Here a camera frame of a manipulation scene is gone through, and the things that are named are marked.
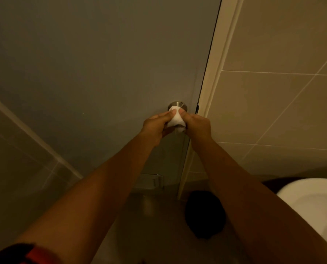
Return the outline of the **person's right hand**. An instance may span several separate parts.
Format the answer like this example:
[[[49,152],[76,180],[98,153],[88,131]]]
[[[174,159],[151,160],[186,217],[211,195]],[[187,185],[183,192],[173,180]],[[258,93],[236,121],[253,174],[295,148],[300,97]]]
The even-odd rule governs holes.
[[[195,152],[199,153],[204,150],[207,145],[213,142],[211,136],[210,120],[195,114],[193,119],[183,119],[186,123],[186,134],[192,142],[192,147]]]

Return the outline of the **person's left hand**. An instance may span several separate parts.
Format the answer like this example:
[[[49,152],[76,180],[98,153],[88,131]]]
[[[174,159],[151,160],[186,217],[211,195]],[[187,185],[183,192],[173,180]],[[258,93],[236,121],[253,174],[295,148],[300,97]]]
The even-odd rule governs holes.
[[[163,137],[175,130],[174,127],[167,127],[167,123],[170,120],[160,120],[157,118],[158,115],[154,115],[146,119],[141,131],[139,132],[139,135],[143,136],[154,147],[160,144]]]

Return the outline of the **white tissue wad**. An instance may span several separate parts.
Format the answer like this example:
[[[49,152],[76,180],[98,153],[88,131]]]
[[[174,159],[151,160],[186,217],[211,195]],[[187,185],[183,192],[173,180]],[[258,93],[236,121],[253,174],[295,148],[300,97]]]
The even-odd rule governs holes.
[[[167,123],[167,127],[174,127],[176,133],[182,133],[186,129],[186,123],[179,113],[179,106],[171,106],[168,111],[176,111],[174,117]]]

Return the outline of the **person's left forearm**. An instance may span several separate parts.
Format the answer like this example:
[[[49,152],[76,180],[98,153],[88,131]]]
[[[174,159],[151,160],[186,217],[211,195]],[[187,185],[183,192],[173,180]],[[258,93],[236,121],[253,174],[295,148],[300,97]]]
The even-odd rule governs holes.
[[[159,142],[159,136],[140,132],[78,181],[16,241],[45,248],[62,264],[91,263]]]

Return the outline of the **person's right forearm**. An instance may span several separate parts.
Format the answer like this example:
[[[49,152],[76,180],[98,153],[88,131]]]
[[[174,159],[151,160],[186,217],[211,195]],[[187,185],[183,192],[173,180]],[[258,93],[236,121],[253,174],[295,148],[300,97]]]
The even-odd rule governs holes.
[[[232,226],[255,264],[327,264],[327,242],[211,137],[191,137]]]

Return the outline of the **silver door knob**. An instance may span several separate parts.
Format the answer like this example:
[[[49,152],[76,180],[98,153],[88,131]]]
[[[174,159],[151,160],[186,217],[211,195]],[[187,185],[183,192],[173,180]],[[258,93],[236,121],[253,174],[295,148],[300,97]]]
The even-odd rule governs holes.
[[[169,105],[168,105],[168,108],[167,110],[170,111],[170,109],[172,107],[178,107],[178,109],[183,109],[184,111],[188,111],[188,107],[186,104],[184,104],[183,102],[180,102],[180,101],[174,101],[174,102],[171,102]]]

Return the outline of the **grey door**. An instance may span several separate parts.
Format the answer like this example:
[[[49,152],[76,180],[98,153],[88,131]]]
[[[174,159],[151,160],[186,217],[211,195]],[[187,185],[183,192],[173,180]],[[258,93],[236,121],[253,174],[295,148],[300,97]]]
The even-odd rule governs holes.
[[[222,0],[0,0],[0,102],[82,175],[196,106]]]

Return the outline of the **black shoe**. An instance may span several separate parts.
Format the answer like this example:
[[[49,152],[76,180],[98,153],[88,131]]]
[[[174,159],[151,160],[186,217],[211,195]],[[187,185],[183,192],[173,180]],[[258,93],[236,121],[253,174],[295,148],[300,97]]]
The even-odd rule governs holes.
[[[223,231],[226,212],[210,191],[192,191],[185,206],[185,222],[198,239],[210,239]]]

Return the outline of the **white ceramic sink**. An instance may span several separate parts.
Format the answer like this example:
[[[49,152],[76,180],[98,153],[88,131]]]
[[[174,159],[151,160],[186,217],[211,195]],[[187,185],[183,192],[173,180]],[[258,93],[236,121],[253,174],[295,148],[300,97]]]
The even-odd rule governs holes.
[[[327,241],[327,178],[296,180],[277,195]]]

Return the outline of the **red and black sleeve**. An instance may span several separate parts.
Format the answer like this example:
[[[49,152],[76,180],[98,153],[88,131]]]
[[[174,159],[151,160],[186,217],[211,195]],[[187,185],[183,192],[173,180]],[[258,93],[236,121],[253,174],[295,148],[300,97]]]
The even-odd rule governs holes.
[[[36,244],[17,243],[0,251],[0,264],[63,264],[48,249]]]

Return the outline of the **cream door frame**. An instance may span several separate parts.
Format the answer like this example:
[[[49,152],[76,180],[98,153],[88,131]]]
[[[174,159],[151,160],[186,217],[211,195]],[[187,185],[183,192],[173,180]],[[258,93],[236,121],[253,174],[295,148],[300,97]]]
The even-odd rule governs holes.
[[[244,0],[221,0],[204,79],[198,115],[207,117]]]

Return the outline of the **metal door stop bracket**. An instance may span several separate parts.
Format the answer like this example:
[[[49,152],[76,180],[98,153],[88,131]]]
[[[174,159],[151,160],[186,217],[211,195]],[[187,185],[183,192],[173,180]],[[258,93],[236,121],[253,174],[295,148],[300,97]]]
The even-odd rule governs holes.
[[[163,183],[162,175],[140,174],[138,179],[136,180],[134,189],[154,190],[154,189],[162,189],[163,186],[164,183]]]

